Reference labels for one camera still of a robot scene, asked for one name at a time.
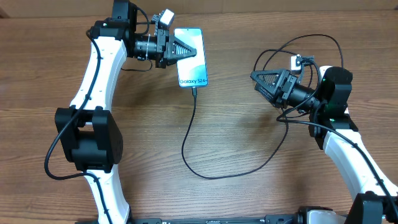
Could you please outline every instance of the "black cable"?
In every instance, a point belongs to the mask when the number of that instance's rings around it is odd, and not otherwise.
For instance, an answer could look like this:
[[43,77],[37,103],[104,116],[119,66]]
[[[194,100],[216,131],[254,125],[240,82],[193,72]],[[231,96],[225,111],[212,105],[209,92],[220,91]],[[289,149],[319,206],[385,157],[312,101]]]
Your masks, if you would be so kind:
[[147,29],[145,30],[145,32],[143,32],[143,33],[138,33],[137,35],[145,35],[145,34],[147,34],[148,31],[149,31],[149,19],[148,19],[147,14],[144,12],[144,10],[142,10],[142,9],[141,9],[140,7],[138,7],[138,6],[137,6],[137,9],[141,11],[142,15],[144,15],[144,16],[145,16],[145,19],[147,20]]
[[150,67],[147,70],[140,70],[140,69],[135,69],[135,68],[129,68],[129,69],[121,68],[121,70],[127,71],[127,72],[148,72],[149,70],[152,69],[153,64],[152,64],[151,60],[149,60],[149,59],[147,59],[147,60],[150,62]]
[[308,115],[308,114],[309,114],[308,112],[305,112],[305,113],[300,114],[300,115],[298,115],[298,116],[286,117],[286,118],[288,118],[288,119],[292,119],[292,118],[301,118],[302,116],[305,116],[305,115]]
[[150,22],[137,22],[137,25],[147,25],[147,24],[153,25],[153,24],[156,24],[156,22],[154,22],[154,21],[150,21]]
[[264,67],[263,67],[262,69],[265,70],[267,64],[268,64],[269,61],[275,56],[275,54],[277,54],[278,52],[280,52],[283,48],[285,48],[285,47],[286,47],[288,44],[290,44],[291,42],[293,42],[293,41],[295,41],[295,40],[297,40],[297,39],[300,39],[300,38],[304,38],[304,37],[313,37],[313,36],[328,37],[328,38],[330,38],[331,40],[333,40],[333,41],[336,43],[336,45],[337,45],[337,47],[338,47],[338,51],[339,51],[339,53],[340,53],[341,67],[344,68],[343,52],[341,51],[340,44],[337,42],[336,39],[334,39],[333,37],[331,37],[331,36],[329,36],[329,35],[326,35],[326,34],[309,34],[309,35],[303,35],[303,36],[300,36],[300,37],[293,38],[292,40],[286,42],[286,43],[285,43],[284,45],[282,45],[278,50],[276,50],[276,51],[271,55],[271,57],[269,57],[269,59],[267,60],[266,64],[264,65]]
[[311,83],[312,83],[312,75],[313,75],[312,65],[310,65],[310,70],[311,70],[311,78],[310,78],[310,82],[308,83],[308,87],[309,87],[309,88],[310,88]]
[[99,192],[99,197],[101,198],[101,203],[102,206],[104,208],[104,213],[106,214],[108,221],[110,224],[112,224],[112,219],[111,216],[109,215],[108,209],[106,208],[106,204],[105,204],[105,199],[104,199],[104,195],[103,195],[103,191],[101,188],[101,184],[99,182],[99,179],[97,178],[97,176],[95,176],[94,174],[90,174],[87,172],[83,172],[83,173],[79,173],[79,174],[72,174],[72,175],[67,175],[67,176],[63,176],[63,177],[58,177],[56,175],[53,175],[50,170],[49,170],[49,161],[50,161],[50,156],[52,151],[54,150],[55,146],[57,145],[58,141],[60,140],[61,136],[64,134],[65,130],[72,125],[72,123],[74,123],[77,119],[77,117],[79,117],[79,114],[81,113],[81,111],[83,111],[83,108],[86,106],[88,100],[90,99],[90,95],[91,92],[93,91],[94,88],[94,84],[95,81],[98,77],[98,72],[100,71],[100,65],[101,65],[101,52],[100,49],[98,48],[97,43],[94,41],[94,39],[91,37],[90,35],[90,30],[86,31],[86,35],[87,37],[91,40],[91,42],[93,43],[96,51],[97,51],[97,66],[95,68],[95,73],[94,73],[94,77],[93,77],[93,81],[91,82],[91,85],[87,91],[87,94],[85,95],[85,100],[83,101],[83,103],[81,104],[81,106],[79,107],[79,109],[76,111],[76,113],[72,116],[72,118],[68,121],[68,123],[62,128],[62,130],[58,133],[57,137],[55,137],[53,143],[50,146],[49,151],[47,152],[47,155],[45,156],[45,160],[44,160],[44,170],[45,173],[53,178],[54,180],[67,180],[67,179],[72,179],[75,177],[82,177],[82,176],[89,176],[92,177],[94,179],[94,182],[96,182],[97,187],[98,187],[98,192]]
[[243,175],[251,174],[251,173],[253,173],[253,172],[255,172],[255,171],[258,171],[259,169],[263,168],[265,165],[267,165],[267,163],[274,157],[274,155],[276,154],[276,152],[278,151],[278,149],[280,148],[280,146],[281,146],[281,145],[283,144],[283,142],[285,141],[285,138],[286,138],[287,133],[288,133],[288,131],[289,131],[289,125],[288,125],[287,123],[286,123],[286,132],[285,132],[285,135],[284,135],[284,137],[282,138],[282,140],[280,141],[278,147],[276,147],[275,151],[269,156],[269,158],[265,161],[265,163],[263,163],[263,164],[262,164],[261,166],[259,166],[258,168],[254,169],[254,170],[251,170],[251,171],[249,171],[249,172],[241,173],[241,174],[225,175],[225,176],[221,176],[221,177],[206,177],[206,176],[204,176],[204,175],[198,174],[197,172],[195,172],[195,171],[188,165],[187,161],[185,160],[185,156],[184,156],[184,145],[185,145],[185,141],[187,140],[187,137],[188,137],[188,134],[189,134],[189,130],[191,129],[192,121],[193,121],[193,118],[195,117],[195,112],[196,112],[196,109],[197,109],[197,94],[198,94],[197,89],[196,89],[196,88],[192,88],[192,95],[193,95],[193,113],[192,113],[191,121],[189,122],[189,126],[188,126],[188,129],[187,129],[187,133],[185,134],[185,137],[184,137],[184,140],[183,140],[182,146],[181,146],[181,156],[182,156],[182,159],[183,159],[185,165],[188,167],[188,169],[189,169],[191,172],[193,172],[195,175],[197,175],[197,176],[199,176],[199,177],[201,177],[201,178],[204,178],[204,179],[208,179],[208,180],[216,180],[216,179],[225,179],[225,178],[230,178],[230,177],[240,177],[240,176],[243,176]]

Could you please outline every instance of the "wood grain surface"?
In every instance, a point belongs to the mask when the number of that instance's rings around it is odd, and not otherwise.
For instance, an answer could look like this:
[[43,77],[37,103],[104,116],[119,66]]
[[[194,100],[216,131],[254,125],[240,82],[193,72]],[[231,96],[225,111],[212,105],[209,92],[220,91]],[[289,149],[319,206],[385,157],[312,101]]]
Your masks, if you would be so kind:
[[[393,10],[398,0],[132,0],[148,15],[170,9],[176,14]],[[0,0],[5,18],[110,16],[113,0]]]
[[[104,18],[0,20],[0,223],[73,223],[98,215],[86,180],[52,180],[43,168],[57,133],[55,110],[68,107],[80,86],[90,52],[85,31],[98,19]],[[352,118],[374,160],[398,183],[396,11],[181,15],[174,27],[201,27],[205,39],[210,84],[198,90],[186,144],[197,172],[236,174],[270,156],[284,124],[249,74],[263,50],[321,33],[340,42],[345,68],[354,73]],[[298,40],[288,49],[314,55],[319,65],[340,64],[326,38]],[[269,68],[289,62],[280,54]],[[130,58],[124,68],[146,66]],[[178,86],[175,66],[121,71],[113,116],[124,139],[121,183],[135,217],[261,217],[300,205],[348,213],[352,201],[340,173],[301,124],[290,125],[280,151],[260,171],[223,180],[194,176],[180,155],[192,108],[191,90]],[[50,169],[76,172],[60,145]]]

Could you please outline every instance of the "blue phone screen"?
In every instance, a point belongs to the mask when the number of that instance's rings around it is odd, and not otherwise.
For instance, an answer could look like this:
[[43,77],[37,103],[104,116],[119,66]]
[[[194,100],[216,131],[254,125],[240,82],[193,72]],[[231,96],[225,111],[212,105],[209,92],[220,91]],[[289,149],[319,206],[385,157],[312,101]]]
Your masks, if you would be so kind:
[[201,29],[176,28],[174,36],[197,50],[196,56],[177,61],[180,87],[207,86],[205,46]]

